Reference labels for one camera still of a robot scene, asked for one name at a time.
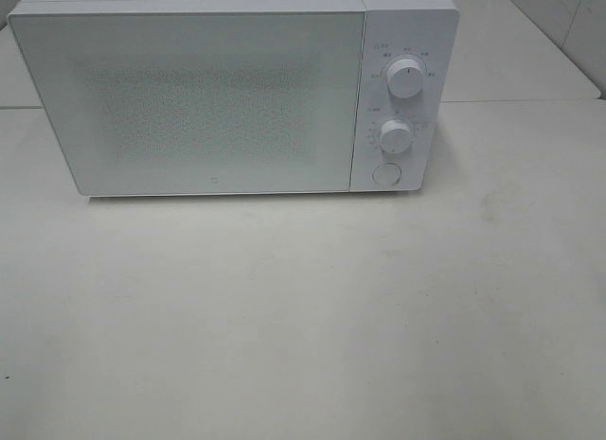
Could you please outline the white round door button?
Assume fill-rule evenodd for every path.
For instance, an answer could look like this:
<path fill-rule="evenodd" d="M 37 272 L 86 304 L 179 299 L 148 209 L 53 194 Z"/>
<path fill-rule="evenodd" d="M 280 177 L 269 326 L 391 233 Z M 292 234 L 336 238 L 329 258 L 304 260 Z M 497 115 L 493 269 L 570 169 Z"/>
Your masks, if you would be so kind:
<path fill-rule="evenodd" d="M 377 185 L 397 185 L 401 179 L 401 168 L 393 163 L 381 164 L 373 170 L 372 178 Z"/>

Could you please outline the white round knob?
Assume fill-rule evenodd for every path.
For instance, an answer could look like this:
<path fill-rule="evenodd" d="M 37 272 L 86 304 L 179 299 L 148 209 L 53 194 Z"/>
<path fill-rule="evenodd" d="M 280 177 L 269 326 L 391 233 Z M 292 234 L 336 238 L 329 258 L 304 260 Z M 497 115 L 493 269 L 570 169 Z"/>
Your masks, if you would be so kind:
<path fill-rule="evenodd" d="M 401 154 L 412 144 L 413 131 L 405 121 L 389 120 L 379 128 L 379 145 L 387 154 Z"/>
<path fill-rule="evenodd" d="M 424 63 L 411 55 L 392 61 L 385 70 L 389 93 L 399 99 L 407 99 L 420 93 L 424 78 Z"/>

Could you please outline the white microwave door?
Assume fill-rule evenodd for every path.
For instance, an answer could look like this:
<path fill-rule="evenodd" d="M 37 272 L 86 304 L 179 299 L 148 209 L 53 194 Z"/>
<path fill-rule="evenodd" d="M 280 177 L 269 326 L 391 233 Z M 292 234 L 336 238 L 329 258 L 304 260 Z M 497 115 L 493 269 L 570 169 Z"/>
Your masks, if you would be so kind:
<path fill-rule="evenodd" d="M 10 23 L 83 195 L 349 187 L 361 12 Z"/>

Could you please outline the white microwave oven body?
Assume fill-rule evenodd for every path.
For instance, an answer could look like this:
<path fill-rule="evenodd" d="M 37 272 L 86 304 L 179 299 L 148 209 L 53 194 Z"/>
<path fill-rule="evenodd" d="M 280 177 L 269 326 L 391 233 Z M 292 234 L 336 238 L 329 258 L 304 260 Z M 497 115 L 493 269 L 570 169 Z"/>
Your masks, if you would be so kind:
<path fill-rule="evenodd" d="M 21 0 L 9 13 L 7 21 L 27 66 L 10 23 L 14 16 L 353 12 L 361 12 L 365 23 L 348 189 L 193 195 L 417 190 L 422 185 L 427 166 L 459 22 L 459 12 L 453 0 Z M 414 97 L 399 99 L 389 93 L 385 70 L 392 61 L 407 55 L 424 63 L 424 84 Z M 412 144 L 404 153 L 387 154 L 380 148 L 379 128 L 389 120 L 405 121 L 413 131 Z M 385 163 L 401 168 L 401 179 L 397 185 L 377 185 L 373 181 L 373 170 Z"/>

